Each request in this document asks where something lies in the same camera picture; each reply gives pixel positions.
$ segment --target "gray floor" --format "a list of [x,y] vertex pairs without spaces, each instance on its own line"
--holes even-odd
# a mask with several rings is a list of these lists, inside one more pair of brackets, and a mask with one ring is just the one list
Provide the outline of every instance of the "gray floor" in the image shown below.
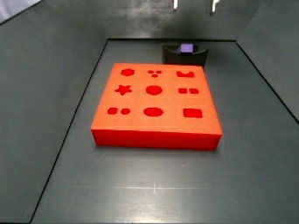
[[34,222],[298,223],[299,126],[234,42],[202,43],[218,150],[95,146],[90,125],[111,67],[162,63],[163,44],[108,42]]

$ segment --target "star-shaped hole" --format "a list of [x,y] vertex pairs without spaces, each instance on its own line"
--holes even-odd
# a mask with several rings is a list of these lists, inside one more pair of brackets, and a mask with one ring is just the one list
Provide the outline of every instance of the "star-shaped hole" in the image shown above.
[[131,88],[131,86],[119,85],[119,88],[115,91],[119,92],[122,95],[124,95],[126,93],[132,92],[132,89],[130,89],[130,88]]

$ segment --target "shape sorter board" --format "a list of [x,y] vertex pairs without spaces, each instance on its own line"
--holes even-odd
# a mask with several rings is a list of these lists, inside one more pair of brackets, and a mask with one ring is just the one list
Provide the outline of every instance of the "shape sorter board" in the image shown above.
[[115,64],[91,132],[96,145],[214,151],[222,129],[202,67]]

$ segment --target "dark gray wall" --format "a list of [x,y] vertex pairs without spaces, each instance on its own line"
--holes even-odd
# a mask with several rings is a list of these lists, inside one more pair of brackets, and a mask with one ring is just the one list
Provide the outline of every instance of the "dark gray wall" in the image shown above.
[[299,119],[299,1],[268,0],[238,43]]
[[43,1],[0,26],[0,222],[32,218],[107,41],[90,3]]
[[98,0],[98,16],[110,38],[231,39],[243,32],[266,0],[222,0],[214,17],[208,0]]

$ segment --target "circular hole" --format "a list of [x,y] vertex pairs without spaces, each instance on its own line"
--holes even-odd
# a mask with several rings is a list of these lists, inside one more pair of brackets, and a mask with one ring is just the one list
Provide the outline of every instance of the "circular hole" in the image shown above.
[[150,86],[147,87],[146,92],[150,95],[159,95],[163,92],[163,89],[159,86]]
[[131,112],[130,108],[123,108],[120,111],[122,115],[124,115],[124,116],[128,115],[130,112]]

